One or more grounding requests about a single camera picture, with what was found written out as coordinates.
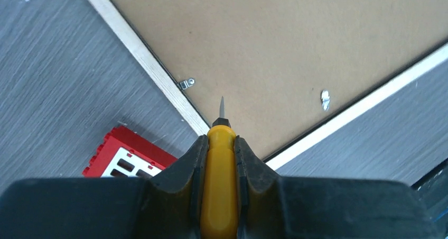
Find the wood grain surface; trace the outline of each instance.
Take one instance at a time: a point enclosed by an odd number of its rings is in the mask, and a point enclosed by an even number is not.
[[[87,0],[0,0],[0,192],[80,177],[120,123],[176,157],[197,135]]]
[[[208,121],[224,95],[261,158],[448,36],[447,0],[112,1],[176,80],[196,79]]]

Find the gray laminate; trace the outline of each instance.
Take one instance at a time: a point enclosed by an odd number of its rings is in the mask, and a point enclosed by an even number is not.
[[[0,192],[81,176],[119,124],[179,157],[196,138],[87,0],[0,0]]]

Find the clamp jaw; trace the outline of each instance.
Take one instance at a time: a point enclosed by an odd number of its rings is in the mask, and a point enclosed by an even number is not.
[[[142,178],[27,179],[0,197],[0,238],[201,238],[208,138]],[[440,238],[408,186],[281,177],[235,138],[238,238]]]

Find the yellow knife handle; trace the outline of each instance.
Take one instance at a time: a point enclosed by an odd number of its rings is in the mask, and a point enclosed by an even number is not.
[[[234,154],[235,132],[216,125],[207,133],[209,150],[201,207],[202,238],[236,238],[238,199]]]

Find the brown cardboard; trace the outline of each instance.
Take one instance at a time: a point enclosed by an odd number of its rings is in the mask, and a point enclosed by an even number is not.
[[[225,97],[261,158],[448,36],[448,0],[112,1],[176,80],[196,79],[210,122]]]

